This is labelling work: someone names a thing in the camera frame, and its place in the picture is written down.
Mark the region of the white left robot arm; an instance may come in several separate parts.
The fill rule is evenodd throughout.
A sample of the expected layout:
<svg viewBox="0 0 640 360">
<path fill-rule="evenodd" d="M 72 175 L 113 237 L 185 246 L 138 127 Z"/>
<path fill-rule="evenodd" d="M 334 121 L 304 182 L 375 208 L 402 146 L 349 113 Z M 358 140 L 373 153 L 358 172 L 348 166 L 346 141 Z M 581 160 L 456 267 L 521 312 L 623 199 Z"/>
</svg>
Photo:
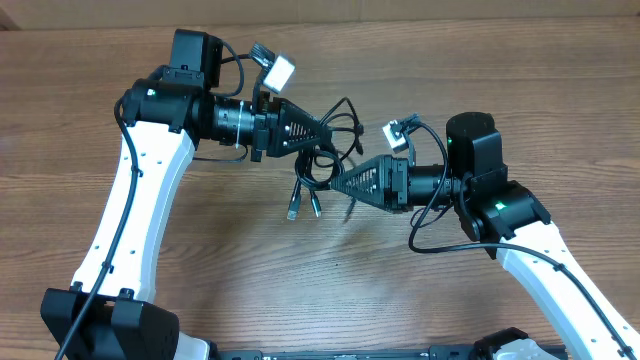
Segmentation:
<svg viewBox="0 0 640 360">
<path fill-rule="evenodd" d="M 199 143 L 243 148 L 252 161 L 328 139 L 311 114 L 281 97 L 294 61 L 255 44 L 252 96 L 219 91 L 221 67 L 244 58 L 204 32 L 175 32 L 167 64 L 116 102 L 122 146 L 100 225 L 68 289 L 48 289 L 41 317 L 66 359 L 215 359 L 216 346 L 185 334 L 155 302 L 159 252 L 180 181 Z"/>
</svg>

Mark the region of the black USB cable long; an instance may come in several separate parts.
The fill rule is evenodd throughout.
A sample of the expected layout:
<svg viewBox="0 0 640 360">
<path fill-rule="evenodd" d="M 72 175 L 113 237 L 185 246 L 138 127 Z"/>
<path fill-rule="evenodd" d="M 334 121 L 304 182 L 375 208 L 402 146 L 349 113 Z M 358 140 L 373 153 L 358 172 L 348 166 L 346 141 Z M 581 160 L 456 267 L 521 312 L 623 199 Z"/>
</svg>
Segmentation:
<svg viewBox="0 0 640 360">
<path fill-rule="evenodd" d="M 348 97 L 337 101 L 320 119 L 320 123 L 331 134 L 347 134 L 352 136 L 351 145 L 347 150 L 336 150 L 341 161 L 350 157 L 353 152 L 364 154 L 360 138 L 364 135 L 364 125 L 361 123 L 353 102 Z"/>
</svg>

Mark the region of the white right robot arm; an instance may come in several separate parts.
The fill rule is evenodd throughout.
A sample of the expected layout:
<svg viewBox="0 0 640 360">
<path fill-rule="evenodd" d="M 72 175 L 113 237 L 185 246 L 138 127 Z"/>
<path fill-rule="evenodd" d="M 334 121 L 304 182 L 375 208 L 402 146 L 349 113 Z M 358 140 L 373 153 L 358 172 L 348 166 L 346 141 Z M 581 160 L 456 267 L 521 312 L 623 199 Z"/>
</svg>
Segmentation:
<svg viewBox="0 0 640 360">
<path fill-rule="evenodd" d="M 389 213 L 413 214 L 408 247 L 418 254 L 482 249 L 529 293 L 575 359 L 636 359 L 639 333 L 584 272 L 550 212 L 503 161 L 502 138 L 489 113 L 465 112 L 435 140 L 443 161 L 419 166 L 411 135 L 428 126 L 420 117 L 383 128 L 394 153 L 376 156 L 335 177 L 330 187 Z M 429 213 L 455 211 L 469 241 L 419 247 Z"/>
</svg>

